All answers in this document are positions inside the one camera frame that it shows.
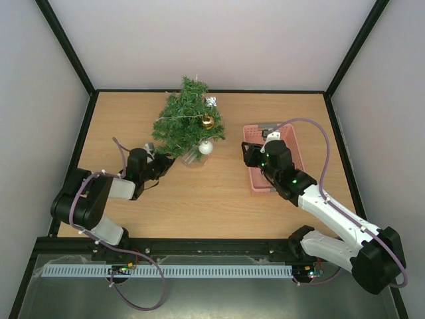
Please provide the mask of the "clear battery box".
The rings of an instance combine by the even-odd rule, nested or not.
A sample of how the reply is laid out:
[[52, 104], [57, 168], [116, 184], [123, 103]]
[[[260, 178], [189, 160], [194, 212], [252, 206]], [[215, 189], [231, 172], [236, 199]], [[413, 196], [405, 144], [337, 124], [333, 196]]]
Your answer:
[[206, 164], [207, 160], [208, 156], [203, 155], [197, 145], [181, 156], [182, 163], [189, 168], [200, 168]]

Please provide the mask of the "clear string lights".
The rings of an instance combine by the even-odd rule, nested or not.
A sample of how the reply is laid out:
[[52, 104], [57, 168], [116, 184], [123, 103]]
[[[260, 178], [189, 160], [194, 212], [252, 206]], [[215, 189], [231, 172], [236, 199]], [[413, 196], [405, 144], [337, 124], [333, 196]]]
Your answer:
[[180, 91], [170, 93], [164, 109], [153, 123], [154, 130], [176, 132], [186, 129], [204, 129], [201, 126], [203, 114], [213, 116], [215, 125], [218, 124], [221, 116], [217, 107], [210, 108], [205, 103], [208, 93], [209, 87], [206, 83], [201, 82], [198, 78], [183, 76]]

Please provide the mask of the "silver gift box ornament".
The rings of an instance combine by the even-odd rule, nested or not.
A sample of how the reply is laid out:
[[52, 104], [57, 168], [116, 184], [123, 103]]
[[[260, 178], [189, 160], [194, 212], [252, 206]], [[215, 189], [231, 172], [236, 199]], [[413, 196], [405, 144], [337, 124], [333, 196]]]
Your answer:
[[205, 103], [208, 107], [212, 108], [212, 107], [216, 107], [216, 97], [215, 96], [207, 96], [205, 97]]

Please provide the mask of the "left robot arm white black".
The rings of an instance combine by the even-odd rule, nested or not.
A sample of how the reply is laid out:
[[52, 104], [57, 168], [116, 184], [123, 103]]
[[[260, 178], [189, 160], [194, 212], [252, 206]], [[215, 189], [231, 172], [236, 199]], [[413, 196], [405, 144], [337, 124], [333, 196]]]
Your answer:
[[159, 181], [175, 160], [158, 154], [153, 144], [129, 151], [117, 174], [77, 168], [54, 198], [50, 214], [94, 240], [96, 245], [121, 254], [135, 254], [129, 248], [129, 233], [104, 214], [109, 199], [135, 201], [145, 191], [145, 183]]

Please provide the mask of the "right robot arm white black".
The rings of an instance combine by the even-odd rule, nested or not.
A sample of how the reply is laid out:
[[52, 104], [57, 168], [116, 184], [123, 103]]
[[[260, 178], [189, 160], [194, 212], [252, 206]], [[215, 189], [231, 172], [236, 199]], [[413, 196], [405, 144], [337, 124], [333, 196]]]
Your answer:
[[351, 273], [371, 294], [394, 286], [398, 275], [403, 277], [400, 285], [406, 286], [406, 260], [400, 235], [393, 228], [381, 229], [336, 202], [314, 178], [295, 167], [283, 140], [264, 145], [244, 142], [241, 147], [246, 166], [258, 168], [280, 197], [317, 217], [338, 236], [304, 226], [289, 237], [293, 258], [302, 261], [313, 256], [331, 262]]

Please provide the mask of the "small green christmas tree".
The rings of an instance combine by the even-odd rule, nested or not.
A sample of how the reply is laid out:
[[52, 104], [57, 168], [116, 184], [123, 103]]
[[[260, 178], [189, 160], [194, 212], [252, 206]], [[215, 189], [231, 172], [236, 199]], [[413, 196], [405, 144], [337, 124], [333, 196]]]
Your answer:
[[196, 78], [183, 76], [179, 91], [168, 95], [164, 109], [153, 122], [157, 152], [185, 165], [205, 161], [214, 143], [225, 140], [225, 125], [216, 98]]

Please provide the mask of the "white ball ornament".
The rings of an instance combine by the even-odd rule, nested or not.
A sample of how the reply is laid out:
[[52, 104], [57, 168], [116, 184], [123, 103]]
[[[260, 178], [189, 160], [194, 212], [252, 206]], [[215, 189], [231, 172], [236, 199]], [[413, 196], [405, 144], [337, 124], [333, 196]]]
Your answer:
[[198, 146], [199, 152], [206, 156], [213, 152], [213, 148], [213, 144], [210, 140], [204, 140]]

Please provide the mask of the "pink plastic basket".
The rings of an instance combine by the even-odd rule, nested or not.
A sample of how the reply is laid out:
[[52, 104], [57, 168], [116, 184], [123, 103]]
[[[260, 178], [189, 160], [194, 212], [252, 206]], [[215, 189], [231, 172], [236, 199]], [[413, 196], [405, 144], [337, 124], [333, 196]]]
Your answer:
[[[263, 146], [262, 131], [258, 125], [249, 124], [243, 127], [243, 142]], [[265, 146], [265, 166], [263, 168], [248, 167], [251, 192], [254, 195], [275, 193], [275, 181], [286, 187], [299, 184], [296, 176], [304, 168], [295, 129], [291, 124], [286, 124], [281, 126], [279, 131], [280, 140], [268, 142]]]

